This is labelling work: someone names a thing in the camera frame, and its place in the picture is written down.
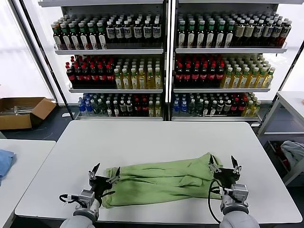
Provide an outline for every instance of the black cable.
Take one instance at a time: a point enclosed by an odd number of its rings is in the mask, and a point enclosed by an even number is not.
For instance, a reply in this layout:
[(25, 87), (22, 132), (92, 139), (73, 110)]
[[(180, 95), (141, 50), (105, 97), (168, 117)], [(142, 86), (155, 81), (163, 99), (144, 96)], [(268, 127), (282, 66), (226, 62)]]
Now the black cable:
[(219, 182), (218, 182), (216, 179), (214, 179), (214, 180), (211, 182), (211, 184), (210, 184), (210, 186), (209, 186), (209, 190), (208, 190), (208, 207), (209, 207), (209, 211), (210, 211), (212, 217), (220, 224), (220, 221), (219, 221), (219, 220), (217, 219), (217, 217), (215, 217), (215, 215), (213, 214), (213, 211), (212, 211), (211, 205), (210, 205), (211, 189), (212, 189), (212, 185), (214, 184), (214, 182), (217, 182), (218, 185), (220, 186)]

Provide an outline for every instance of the white table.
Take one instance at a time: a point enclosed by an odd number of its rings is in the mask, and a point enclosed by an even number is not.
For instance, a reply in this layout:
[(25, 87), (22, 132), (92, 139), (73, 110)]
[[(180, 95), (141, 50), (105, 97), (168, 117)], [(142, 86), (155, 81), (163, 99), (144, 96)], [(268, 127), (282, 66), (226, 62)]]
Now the white table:
[[(262, 137), (264, 135), (271, 135), (279, 137), (281, 135), (293, 135), (303, 137), (304, 132), (266, 132), (271, 124), (271, 121), (274, 119), (276, 112), (281, 108), (281, 106), (285, 107), (285, 109), (295, 117), (299, 124), (304, 126), (304, 104), (302, 104), (304, 92), (278, 91), (276, 95), (278, 96), (278, 99), (275, 101), (273, 107), (259, 129), (258, 136)], [(283, 177), (283, 182), (285, 185), (288, 185), (303, 171), (304, 159), (299, 161), (297, 165)]]
[(15, 154), (15, 161), (0, 186), (1, 228), (10, 227), (15, 207), (55, 144), (55, 141), (0, 139), (0, 149)]
[[(247, 123), (72, 121), (44, 162), (15, 213), (19, 216), (66, 219), (75, 204), (60, 194), (90, 189), (88, 170), (98, 162), (105, 169), (148, 162), (197, 158), (210, 152), (225, 167), (231, 155), (242, 165), (239, 183), (249, 189), (249, 211), (259, 223), (296, 223), (302, 216), (285, 185)], [(222, 220), (220, 200), (211, 200)], [(99, 221), (213, 224), (206, 199), (100, 208)]]

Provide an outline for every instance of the blue cloth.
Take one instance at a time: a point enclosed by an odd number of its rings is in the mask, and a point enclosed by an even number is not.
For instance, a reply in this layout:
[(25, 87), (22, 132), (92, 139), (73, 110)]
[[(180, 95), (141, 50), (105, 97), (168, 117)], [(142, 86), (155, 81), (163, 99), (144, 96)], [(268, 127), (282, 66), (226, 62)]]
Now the blue cloth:
[(0, 186), (1, 186), (1, 178), (4, 177), (8, 172), (8, 170), (10, 169), (13, 157), (14, 157), (13, 152), (0, 149)]

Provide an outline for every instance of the green cloth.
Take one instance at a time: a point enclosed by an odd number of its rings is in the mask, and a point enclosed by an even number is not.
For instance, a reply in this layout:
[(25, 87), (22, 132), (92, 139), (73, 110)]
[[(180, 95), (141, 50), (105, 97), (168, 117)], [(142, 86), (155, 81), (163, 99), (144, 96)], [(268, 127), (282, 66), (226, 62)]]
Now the green cloth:
[[(109, 190), (115, 193), (103, 197), (103, 206), (110, 208), (191, 197), (207, 198), (213, 179), (209, 159), (210, 153), (207, 153), (196, 159), (121, 167), (120, 180)], [(117, 169), (107, 169), (107, 177), (113, 177)], [(213, 193), (211, 197), (220, 199)]]

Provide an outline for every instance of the cardboard box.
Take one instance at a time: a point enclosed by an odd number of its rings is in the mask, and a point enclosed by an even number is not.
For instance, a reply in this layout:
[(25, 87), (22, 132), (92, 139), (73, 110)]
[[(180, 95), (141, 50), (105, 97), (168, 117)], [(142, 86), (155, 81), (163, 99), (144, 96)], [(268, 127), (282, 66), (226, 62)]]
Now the cardboard box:
[(17, 106), (35, 107), (29, 114), (0, 115), (0, 130), (26, 129), (39, 125), (56, 107), (56, 104), (43, 97), (22, 97), (0, 99), (0, 112)]

